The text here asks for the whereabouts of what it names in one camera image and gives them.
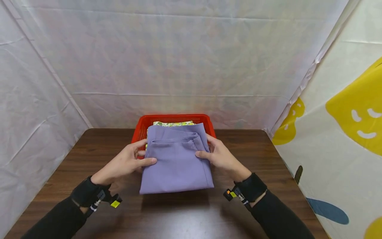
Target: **red plastic basket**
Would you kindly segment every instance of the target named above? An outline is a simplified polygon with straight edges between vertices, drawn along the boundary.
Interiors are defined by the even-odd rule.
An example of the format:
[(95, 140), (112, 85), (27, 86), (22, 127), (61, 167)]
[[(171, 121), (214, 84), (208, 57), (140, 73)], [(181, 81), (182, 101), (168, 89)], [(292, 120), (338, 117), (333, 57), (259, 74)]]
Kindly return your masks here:
[(216, 138), (214, 127), (210, 117), (206, 114), (168, 114), (168, 115), (144, 115), (135, 127), (132, 143), (147, 138), (147, 128), (152, 126), (155, 121), (163, 123), (179, 123), (185, 121), (193, 121), (195, 124), (203, 123), (206, 133)]

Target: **forearm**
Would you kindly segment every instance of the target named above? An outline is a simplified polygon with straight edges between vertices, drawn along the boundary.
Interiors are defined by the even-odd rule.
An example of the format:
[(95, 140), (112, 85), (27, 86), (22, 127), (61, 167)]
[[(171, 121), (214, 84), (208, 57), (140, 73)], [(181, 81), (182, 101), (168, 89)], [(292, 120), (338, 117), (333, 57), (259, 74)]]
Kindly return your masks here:
[(306, 225), (278, 197), (267, 191), (251, 211), (270, 239), (304, 238), (314, 236)]
[(85, 222), (84, 213), (68, 197), (40, 219), (22, 238), (72, 238)]

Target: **wooden table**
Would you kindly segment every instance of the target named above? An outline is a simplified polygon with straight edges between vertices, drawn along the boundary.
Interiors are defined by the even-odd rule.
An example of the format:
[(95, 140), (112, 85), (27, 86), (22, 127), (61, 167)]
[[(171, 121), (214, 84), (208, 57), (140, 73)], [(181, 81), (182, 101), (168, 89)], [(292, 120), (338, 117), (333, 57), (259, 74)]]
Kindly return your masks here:
[[(129, 144), (133, 132), (86, 131), (5, 238), (20, 238), (83, 179)], [(316, 238), (328, 239), (265, 132), (216, 130), (216, 136), (304, 221)], [(233, 182), (216, 168), (212, 168), (212, 176), (214, 189), (139, 195), (140, 175), (129, 175), (117, 184), (122, 190), (122, 204), (118, 208), (102, 204), (75, 238), (267, 238), (237, 198), (228, 202), (222, 196)]]

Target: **purple pants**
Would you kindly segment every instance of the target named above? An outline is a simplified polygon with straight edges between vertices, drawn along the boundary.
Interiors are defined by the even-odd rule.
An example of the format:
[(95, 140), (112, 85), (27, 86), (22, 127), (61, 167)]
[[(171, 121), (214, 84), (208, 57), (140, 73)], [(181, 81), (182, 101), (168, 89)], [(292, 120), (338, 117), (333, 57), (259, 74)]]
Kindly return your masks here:
[(143, 169), (140, 194), (182, 192), (213, 188), (210, 163), (195, 156), (209, 152), (203, 124), (163, 127), (147, 133), (146, 158), (157, 163)]

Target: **cartoon face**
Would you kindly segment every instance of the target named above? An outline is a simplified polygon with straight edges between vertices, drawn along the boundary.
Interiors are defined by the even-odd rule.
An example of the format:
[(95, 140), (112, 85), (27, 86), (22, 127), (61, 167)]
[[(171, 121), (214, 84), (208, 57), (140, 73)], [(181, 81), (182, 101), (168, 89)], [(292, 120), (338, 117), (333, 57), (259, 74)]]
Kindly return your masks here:
[(326, 103), (343, 132), (382, 156), (382, 58)]
[(290, 107), (288, 116), (282, 122), (280, 128), (275, 132), (275, 136), (272, 139), (274, 145), (283, 145), (292, 141), (296, 136), (295, 122), (298, 117), (304, 114), (305, 105), (304, 102), (297, 98), (296, 102)]

